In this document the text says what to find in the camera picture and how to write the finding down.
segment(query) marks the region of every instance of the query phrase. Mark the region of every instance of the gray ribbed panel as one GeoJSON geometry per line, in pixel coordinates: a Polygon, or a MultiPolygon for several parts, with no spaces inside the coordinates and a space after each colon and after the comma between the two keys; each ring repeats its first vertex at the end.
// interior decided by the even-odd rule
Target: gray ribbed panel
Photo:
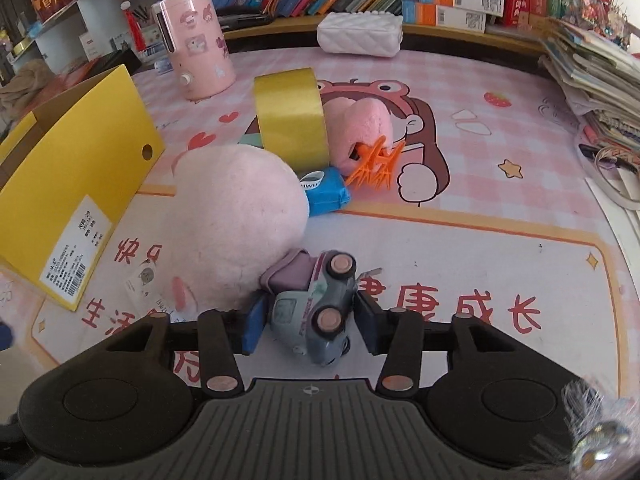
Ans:
{"type": "Polygon", "coordinates": [[[531,479],[477,464],[441,443],[410,402],[364,380],[258,380],[210,400],[176,442],[142,460],[81,468],[39,458],[20,480],[531,479]],[[309,395],[303,390],[320,388],[309,395]]]}

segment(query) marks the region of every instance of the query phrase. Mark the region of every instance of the yellow cardboard box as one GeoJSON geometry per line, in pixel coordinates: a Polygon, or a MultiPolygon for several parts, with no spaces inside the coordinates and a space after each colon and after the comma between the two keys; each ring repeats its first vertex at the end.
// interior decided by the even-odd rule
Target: yellow cardboard box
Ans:
{"type": "Polygon", "coordinates": [[[0,144],[0,264],[75,310],[163,150],[124,66],[37,107],[0,144]]]}

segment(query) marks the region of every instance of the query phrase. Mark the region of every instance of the roll of yellow tape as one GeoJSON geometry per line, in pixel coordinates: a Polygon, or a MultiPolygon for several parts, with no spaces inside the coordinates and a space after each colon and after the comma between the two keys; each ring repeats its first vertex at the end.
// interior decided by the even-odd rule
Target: roll of yellow tape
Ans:
{"type": "Polygon", "coordinates": [[[324,113],[313,70],[261,75],[254,81],[262,145],[296,173],[329,165],[324,113]]]}

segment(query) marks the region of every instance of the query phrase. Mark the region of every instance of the crosshair logo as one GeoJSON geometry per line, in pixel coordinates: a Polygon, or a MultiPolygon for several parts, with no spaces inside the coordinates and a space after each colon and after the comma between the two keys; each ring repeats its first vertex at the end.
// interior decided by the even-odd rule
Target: crosshair logo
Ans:
{"type": "Polygon", "coordinates": [[[312,395],[315,395],[315,394],[319,394],[320,393],[320,388],[310,384],[309,386],[306,386],[305,388],[302,388],[302,391],[304,393],[306,393],[307,395],[312,396],[312,395]]]}

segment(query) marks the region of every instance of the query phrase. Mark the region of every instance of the barcode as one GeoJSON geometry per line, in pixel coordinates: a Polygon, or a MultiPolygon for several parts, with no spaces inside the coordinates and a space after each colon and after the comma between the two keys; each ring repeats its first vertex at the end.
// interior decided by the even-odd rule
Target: barcode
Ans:
{"type": "Polygon", "coordinates": [[[71,283],[69,284],[69,288],[68,288],[68,293],[71,296],[76,295],[76,290],[78,290],[78,287],[80,286],[80,284],[82,283],[82,280],[84,279],[85,270],[86,270],[86,267],[83,264],[78,264],[78,270],[76,270],[76,275],[71,280],[71,283]]]}
{"type": "Polygon", "coordinates": [[[500,12],[501,0],[482,0],[482,8],[491,12],[500,12]]]}
{"type": "Polygon", "coordinates": [[[482,14],[479,12],[468,12],[466,14],[466,26],[468,28],[481,28],[482,14]]]}

